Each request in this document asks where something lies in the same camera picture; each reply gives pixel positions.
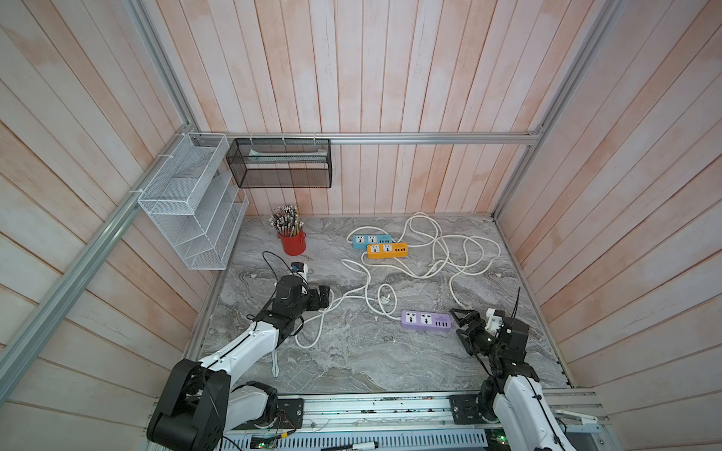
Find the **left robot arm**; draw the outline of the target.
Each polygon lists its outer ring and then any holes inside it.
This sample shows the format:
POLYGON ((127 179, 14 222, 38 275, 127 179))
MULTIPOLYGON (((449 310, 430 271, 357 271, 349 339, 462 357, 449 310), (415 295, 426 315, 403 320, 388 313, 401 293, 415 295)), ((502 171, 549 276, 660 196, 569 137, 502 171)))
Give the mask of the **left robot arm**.
POLYGON ((312 288, 298 274, 284 275, 248 328, 228 345, 198 361, 172 368, 147 426, 147 438, 170 450, 214 450, 224 435, 245 424, 277 428, 278 391, 238 381, 261 357, 295 336, 306 312, 331 303, 330 287, 312 288))

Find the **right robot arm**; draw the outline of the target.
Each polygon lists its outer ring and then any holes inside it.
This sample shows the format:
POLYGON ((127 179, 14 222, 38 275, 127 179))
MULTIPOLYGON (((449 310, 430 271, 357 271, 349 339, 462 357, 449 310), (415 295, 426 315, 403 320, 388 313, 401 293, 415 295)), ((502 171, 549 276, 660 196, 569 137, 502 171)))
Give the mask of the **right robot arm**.
POLYGON ((503 310, 452 308, 467 354, 479 362, 487 379, 475 395, 449 398, 456 425, 498 423, 512 450, 573 450, 552 413, 540 379, 526 362, 529 326, 503 310))

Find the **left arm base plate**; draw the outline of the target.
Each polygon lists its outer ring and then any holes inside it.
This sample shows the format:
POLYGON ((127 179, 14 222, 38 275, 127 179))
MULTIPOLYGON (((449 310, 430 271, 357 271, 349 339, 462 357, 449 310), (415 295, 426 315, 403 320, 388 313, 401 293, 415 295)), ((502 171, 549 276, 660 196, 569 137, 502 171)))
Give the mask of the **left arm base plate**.
POLYGON ((246 428, 283 428, 284 430, 298 430, 302 428, 304 417, 304 400, 302 398, 273 398, 256 420, 247 422, 246 428))

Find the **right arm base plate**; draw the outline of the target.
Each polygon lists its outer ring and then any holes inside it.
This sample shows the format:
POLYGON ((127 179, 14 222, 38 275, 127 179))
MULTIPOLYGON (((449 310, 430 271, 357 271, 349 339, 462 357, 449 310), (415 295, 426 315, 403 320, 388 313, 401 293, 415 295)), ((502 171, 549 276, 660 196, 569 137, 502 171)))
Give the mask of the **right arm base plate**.
POLYGON ((491 404, 481 394, 449 396, 455 425, 494 424, 498 422, 491 404))

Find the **orange power strip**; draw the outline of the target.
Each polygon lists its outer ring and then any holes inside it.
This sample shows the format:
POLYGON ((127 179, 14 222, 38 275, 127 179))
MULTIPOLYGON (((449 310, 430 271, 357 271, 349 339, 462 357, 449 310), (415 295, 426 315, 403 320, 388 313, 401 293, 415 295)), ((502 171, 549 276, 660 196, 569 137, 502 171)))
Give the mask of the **orange power strip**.
POLYGON ((409 246, 406 242, 390 242, 389 244, 369 244, 367 256, 369 259, 398 259, 408 257, 409 246))

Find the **purple power strip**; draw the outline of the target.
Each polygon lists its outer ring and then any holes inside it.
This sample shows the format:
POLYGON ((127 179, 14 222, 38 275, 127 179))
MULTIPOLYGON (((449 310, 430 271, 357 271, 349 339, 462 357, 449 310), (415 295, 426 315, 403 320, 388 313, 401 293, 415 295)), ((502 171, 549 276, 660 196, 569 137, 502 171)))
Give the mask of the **purple power strip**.
POLYGON ((422 331, 449 332, 452 319, 449 314, 404 310, 400 316, 400 327, 422 331))

